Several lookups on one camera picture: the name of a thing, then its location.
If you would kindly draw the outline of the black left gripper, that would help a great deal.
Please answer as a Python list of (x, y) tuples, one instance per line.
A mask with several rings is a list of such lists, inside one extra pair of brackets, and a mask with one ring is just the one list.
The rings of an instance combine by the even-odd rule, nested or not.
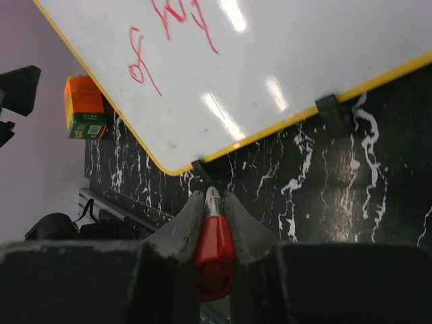
[(27, 117), (33, 112), (41, 69), (35, 65), (1, 74), (1, 109)]

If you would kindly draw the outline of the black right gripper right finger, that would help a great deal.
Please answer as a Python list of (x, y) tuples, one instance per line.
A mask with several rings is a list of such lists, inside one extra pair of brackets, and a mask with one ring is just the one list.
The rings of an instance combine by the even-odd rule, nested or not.
[(279, 239), (223, 195), (236, 262), (232, 323), (430, 323), (431, 255), (416, 246)]

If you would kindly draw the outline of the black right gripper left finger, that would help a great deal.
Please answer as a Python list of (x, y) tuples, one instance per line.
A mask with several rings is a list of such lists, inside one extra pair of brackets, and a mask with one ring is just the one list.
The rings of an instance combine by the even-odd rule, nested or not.
[(2, 323), (198, 323), (192, 288), (205, 197), (143, 240), (1, 246)]

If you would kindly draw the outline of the red capped whiteboard marker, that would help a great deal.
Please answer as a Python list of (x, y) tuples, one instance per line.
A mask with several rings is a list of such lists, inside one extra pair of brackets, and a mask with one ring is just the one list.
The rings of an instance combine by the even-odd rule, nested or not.
[(234, 286), (236, 251), (225, 217), (222, 198), (211, 186), (205, 195), (205, 207), (196, 253), (193, 288), (202, 302), (225, 298)]

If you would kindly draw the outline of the yellow framed whiteboard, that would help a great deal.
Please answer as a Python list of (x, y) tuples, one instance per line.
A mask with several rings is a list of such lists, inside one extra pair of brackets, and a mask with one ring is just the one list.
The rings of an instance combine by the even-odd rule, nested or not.
[(38, 1), (176, 176), (431, 62), (430, 1)]

